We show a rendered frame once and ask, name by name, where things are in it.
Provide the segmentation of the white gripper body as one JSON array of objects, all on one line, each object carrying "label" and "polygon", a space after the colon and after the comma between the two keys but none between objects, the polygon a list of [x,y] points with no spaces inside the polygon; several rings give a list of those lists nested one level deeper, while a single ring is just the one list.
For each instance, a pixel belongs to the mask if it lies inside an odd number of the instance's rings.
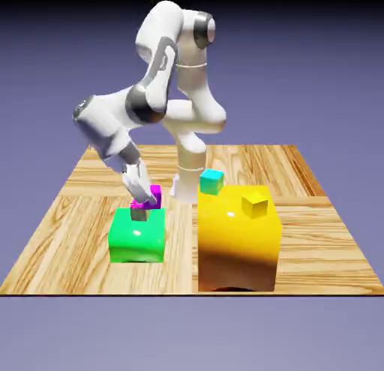
[{"label": "white gripper body", "polygon": [[125,164],[122,181],[132,197],[138,203],[149,202],[154,205],[157,201],[151,191],[151,182],[143,161],[135,164]]}]

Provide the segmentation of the small magenta cube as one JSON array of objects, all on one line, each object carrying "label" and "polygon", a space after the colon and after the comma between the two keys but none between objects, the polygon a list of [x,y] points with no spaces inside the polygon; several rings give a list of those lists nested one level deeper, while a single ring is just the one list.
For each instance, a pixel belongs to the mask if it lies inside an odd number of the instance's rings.
[{"label": "small magenta cube", "polygon": [[151,210],[151,209],[161,209],[161,200],[162,200],[162,192],[161,186],[158,184],[150,185],[151,194],[155,197],[156,203],[152,204],[150,202],[138,203],[135,199],[131,202],[130,206],[132,208],[141,208],[143,210]]}]

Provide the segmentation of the small cyan cube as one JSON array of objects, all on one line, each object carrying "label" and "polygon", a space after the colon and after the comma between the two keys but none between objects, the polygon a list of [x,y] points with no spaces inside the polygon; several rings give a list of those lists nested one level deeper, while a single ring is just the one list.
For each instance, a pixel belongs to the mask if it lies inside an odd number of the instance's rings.
[{"label": "small cyan cube", "polygon": [[224,173],[213,169],[205,169],[199,177],[201,193],[216,196],[224,185]]}]

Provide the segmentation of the small yellow cube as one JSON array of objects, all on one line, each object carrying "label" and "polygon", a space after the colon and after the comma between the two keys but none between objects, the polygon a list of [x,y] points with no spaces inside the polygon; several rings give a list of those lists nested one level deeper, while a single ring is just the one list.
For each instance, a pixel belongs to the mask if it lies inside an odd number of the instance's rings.
[{"label": "small yellow cube", "polygon": [[267,215],[268,198],[260,192],[247,193],[241,198],[241,209],[245,215],[254,219]]}]

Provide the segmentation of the large green box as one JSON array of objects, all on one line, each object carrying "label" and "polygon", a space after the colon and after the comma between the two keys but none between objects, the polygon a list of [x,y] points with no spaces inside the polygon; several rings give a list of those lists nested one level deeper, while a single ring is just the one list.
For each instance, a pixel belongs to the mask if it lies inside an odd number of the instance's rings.
[{"label": "large green box", "polygon": [[118,208],[108,233],[110,261],[161,263],[166,240],[165,221],[163,208],[150,211],[147,221],[132,220],[129,208]]}]

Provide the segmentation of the large yellow box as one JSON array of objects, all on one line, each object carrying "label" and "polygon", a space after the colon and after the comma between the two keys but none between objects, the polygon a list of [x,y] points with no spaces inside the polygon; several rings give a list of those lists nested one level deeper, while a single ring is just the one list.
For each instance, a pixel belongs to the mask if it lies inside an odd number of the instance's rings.
[{"label": "large yellow box", "polygon": [[[267,215],[251,219],[242,197],[260,192]],[[265,185],[226,185],[216,196],[198,193],[198,290],[272,292],[281,248],[282,224]]]}]

